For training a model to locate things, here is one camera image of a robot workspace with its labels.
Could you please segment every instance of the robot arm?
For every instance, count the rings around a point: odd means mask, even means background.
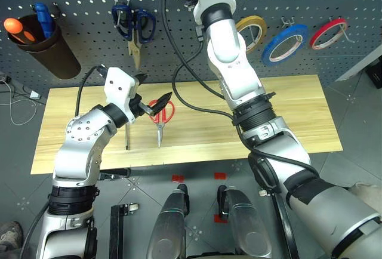
[[[140,79],[117,67],[108,70],[104,87],[108,105],[98,105],[73,118],[56,156],[53,188],[44,214],[37,259],[95,258],[97,229],[93,227],[93,201],[99,194],[96,182],[101,154],[117,128],[131,125],[144,113],[155,115],[171,97],[163,95],[155,106],[141,102]]]
[[[206,31],[208,64],[233,112],[233,124],[240,126],[246,145],[260,151],[251,149],[248,158],[256,180],[281,194],[333,258],[380,258],[382,224],[377,211],[317,173],[281,160],[310,165],[309,155],[283,118],[274,113],[269,95],[247,60],[244,39],[232,19],[235,8],[235,0],[198,0],[193,13],[195,22]]]

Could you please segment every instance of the pegboard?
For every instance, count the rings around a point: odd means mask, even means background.
[[[381,1],[382,0],[236,0],[235,21],[258,15],[265,19],[268,32],[255,51],[248,54],[260,77],[286,75],[319,75],[323,86],[336,80],[354,64],[363,59],[381,42]],[[128,73],[135,73],[134,62],[128,55],[127,41],[114,29],[111,16],[113,0],[0,0],[0,70],[19,80],[35,91],[47,95],[51,87],[78,86],[88,69],[103,63],[118,66]],[[21,17],[31,14],[29,5],[44,2],[53,9],[52,2],[58,3],[61,17],[57,20],[63,36],[77,59],[81,73],[69,80],[53,76],[30,55],[20,51],[4,32],[2,22],[7,17]],[[198,47],[195,37],[192,12],[183,6],[184,0],[168,0],[170,28],[185,57]],[[179,63],[165,35],[160,17],[161,0],[131,0],[133,8],[144,8],[157,18],[157,29],[153,42],[141,49],[141,72],[148,73],[148,82],[169,82]],[[304,48],[286,62],[277,66],[261,63],[261,53],[270,40],[281,31],[281,17],[294,17],[296,23],[309,28],[309,38]],[[349,22],[348,36],[356,41],[350,43],[342,37],[329,48],[315,51],[309,47],[312,35],[329,17],[344,17]],[[202,79],[216,79],[207,66],[206,52],[191,64]],[[182,70],[179,81],[192,81],[192,76]],[[102,85],[103,80],[92,75],[88,85]]]

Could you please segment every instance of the wooden table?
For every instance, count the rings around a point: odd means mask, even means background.
[[[264,78],[266,91],[276,92],[272,104],[277,115],[296,134],[309,153],[342,150],[317,75]],[[216,81],[208,85],[218,89]],[[228,112],[224,100],[203,89],[197,82],[177,84],[180,94],[195,106]],[[54,158],[64,140],[64,130],[75,111],[78,88],[50,89],[38,137],[31,174],[51,173]],[[138,89],[143,102],[171,91],[171,84],[144,84]],[[80,114],[96,104],[106,104],[103,87],[85,87]],[[201,113],[182,105],[173,96],[176,112],[164,128],[162,147],[157,148],[156,125],[144,115],[130,126],[130,150],[125,150],[121,128],[103,152],[101,169],[246,158],[236,129],[227,117]]]

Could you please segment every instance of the white cable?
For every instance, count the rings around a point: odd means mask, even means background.
[[[11,116],[12,124],[14,124],[15,126],[22,126],[22,125],[25,125],[26,123],[30,122],[33,119],[33,117],[36,115],[36,112],[37,112],[36,102],[34,102],[32,100],[27,100],[27,99],[22,99],[22,100],[17,100],[15,102],[12,102],[12,89],[11,89],[11,87],[5,81],[3,81],[3,80],[0,80],[0,81],[3,82],[8,87],[8,89],[10,90],[10,102],[9,102],[9,104],[0,104],[0,106],[7,106],[7,105],[10,106],[10,116]],[[12,105],[17,103],[17,102],[22,102],[22,101],[32,102],[35,105],[35,111],[34,111],[32,117],[30,117],[26,122],[24,122],[24,123],[16,123],[13,120],[13,117],[12,117]]]

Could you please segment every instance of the blue tape roll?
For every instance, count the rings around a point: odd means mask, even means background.
[[[271,56],[273,50],[275,50],[275,48],[279,44],[281,44],[283,41],[285,41],[286,39],[288,39],[294,35],[301,35],[302,36],[303,41],[300,44],[300,46],[293,53],[288,55],[287,57],[280,59],[279,61],[270,61],[270,56]],[[293,25],[291,27],[284,29],[280,34],[276,35],[272,39],[272,41],[269,42],[267,47],[264,49],[263,54],[261,55],[262,62],[264,63],[264,65],[273,66],[273,65],[277,65],[281,62],[286,61],[287,59],[292,57],[296,53],[297,50],[299,50],[300,48],[302,48],[305,45],[307,36],[308,36],[308,27],[306,25],[303,25],[303,24],[296,24],[296,25]]]

